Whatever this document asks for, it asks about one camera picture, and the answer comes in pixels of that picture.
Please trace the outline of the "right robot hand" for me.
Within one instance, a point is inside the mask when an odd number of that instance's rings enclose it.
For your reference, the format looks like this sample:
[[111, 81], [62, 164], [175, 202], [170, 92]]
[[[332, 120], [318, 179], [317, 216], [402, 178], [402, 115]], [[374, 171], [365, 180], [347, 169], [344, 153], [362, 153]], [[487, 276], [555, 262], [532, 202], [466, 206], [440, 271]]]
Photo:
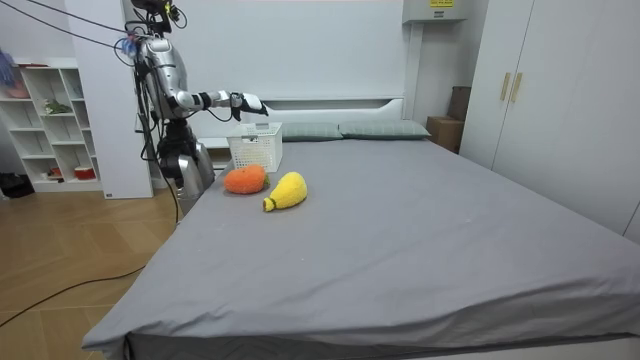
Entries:
[[231, 116], [241, 121], [243, 112], [269, 116], [266, 105], [254, 94], [233, 92], [230, 94]]

